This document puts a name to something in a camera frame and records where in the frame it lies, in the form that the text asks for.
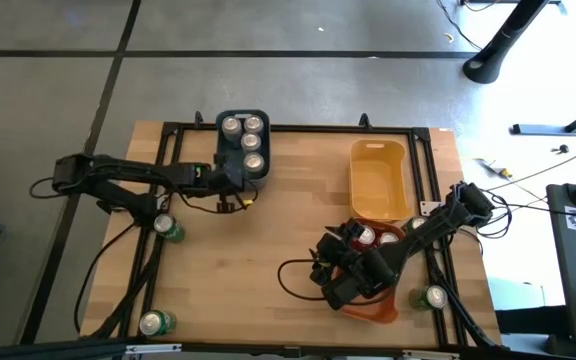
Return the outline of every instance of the wooden tabletop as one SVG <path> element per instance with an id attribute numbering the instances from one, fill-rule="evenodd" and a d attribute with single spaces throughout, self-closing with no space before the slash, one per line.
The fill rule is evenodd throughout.
<path id="1" fill-rule="evenodd" d="M 162 123 L 137 122 L 126 159 L 154 162 Z M 348 163 L 350 145 L 358 139 L 406 137 L 370 134 L 271 134 L 272 169 L 259 199 L 247 211 L 208 214 L 187 208 L 175 197 L 171 212 L 186 228 L 182 243 L 166 243 L 162 254 L 153 307 L 172 311 L 176 331 L 162 340 L 230 344 L 277 344 L 357 347 L 434 347 L 437 345 L 430 312 L 410 308 L 408 292 L 427 284 L 423 255 L 407 263 L 397 287 L 399 318 L 388 325 L 352 319 L 331 310 L 325 302 L 303 301 L 286 294 L 277 283 L 283 261 L 309 257 L 324 226 L 338 225 L 350 215 Z M 442 197 L 463 179 L 455 137 L 447 129 L 431 129 L 432 147 Z M 421 145 L 420 163 L 425 164 Z M 212 163 L 216 134 L 186 131 L 180 161 Z M 415 208 L 409 154 L 404 160 L 409 206 Z M 424 191 L 430 199 L 427 170 L 422 165 Z M 143 184 L 124 183 L 134 192 Z M 190 199 L 214 208 L 216 199 Z M 128 214 L 111 216 L 105 241 L 130 224 Z M 86 307 L 82 334 L 96 330 L 126 291 L 139 231 L 133 229 L 100 259 Z M 486 334 L 501 337 L 488 290 L 478 244 L 457 233 L 452 254 L 462 302 Z M 310 266 L 284 269 L 286 286 L 320 296 L 310 281 Z M 137 299 L 130 334 L 137 333 L 141 297 Z M 444 310 L 448 336 L 455 343 L 452 316 Z"/>

